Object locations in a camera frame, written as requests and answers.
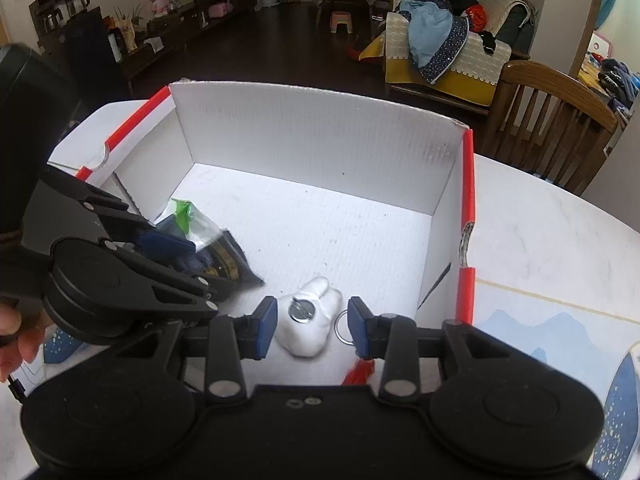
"dark wood floor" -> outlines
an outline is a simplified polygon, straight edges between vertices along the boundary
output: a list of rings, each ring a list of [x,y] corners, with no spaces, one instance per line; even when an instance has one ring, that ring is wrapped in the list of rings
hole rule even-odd
[[[148,98],[182,77],[283,83],[384,97],[382,68],[345,54],[355,34],[331,34],[327,20],[316,29],[312,4],[283,4],[247,12],[192,41],[132,82],[136,98]],[[390,99],[454,117],[476,131],[484,118],[455,107],[391,92]]]

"stool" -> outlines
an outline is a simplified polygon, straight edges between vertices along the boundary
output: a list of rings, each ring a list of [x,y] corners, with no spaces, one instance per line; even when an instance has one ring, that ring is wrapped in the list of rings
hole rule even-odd
[[[353,24],[351,23],[351,14],[344,12],[343,10],[335,10],[331,13],[331,32],[335,34],[340,24],[347,26],[347,32],[351,34],[353,32]]]

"white box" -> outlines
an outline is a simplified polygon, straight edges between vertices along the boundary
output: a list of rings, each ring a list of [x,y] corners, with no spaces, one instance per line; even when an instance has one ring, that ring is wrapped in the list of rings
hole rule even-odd
[[[394,312],[419,326],[471,322],[474,154],[464,124],[319,89],[180,82],[101,142],[105,123],[118,117],[117,104],[108,106],[50,163],[150,220],[174,197],[228,228],[265,285],[221,304],[222,312],[249,313],[264,296],[326,276],[344,308],[360,296],[374,314]],[[78,141],[87,137],[92,143]],[[315,359],[294,358],[273,342],[264,361],[243,367],[249,386],[339,384],[355,362],[354,348],[332,333]]]

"white marble table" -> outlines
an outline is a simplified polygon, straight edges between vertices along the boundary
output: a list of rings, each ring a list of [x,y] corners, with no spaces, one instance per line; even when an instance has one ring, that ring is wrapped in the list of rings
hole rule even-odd
[[[640,321],[640,235],[615,218],[476,155],[476,219],[468,263],[477,269],[477,292],[481,286],[522,292],[533,300]],[[484,298],[476,294],[476,309],[487,307]],[[23,478],[34,467],[18,411],[0,388],[0,480]]]

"chair backrest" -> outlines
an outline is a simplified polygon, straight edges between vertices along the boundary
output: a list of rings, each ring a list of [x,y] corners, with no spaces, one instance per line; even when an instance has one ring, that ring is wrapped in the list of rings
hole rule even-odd
[[[514,127],[526,88],[532,93],[520,126]],[[534,119],[541,94],[546,97]],[[558,102],[543,128],[554,97]],[[609,107],[575,79],[533,61],[510,61],[502,68],[479,153],[576,193],[604,163],[604,148],[617,124]]]

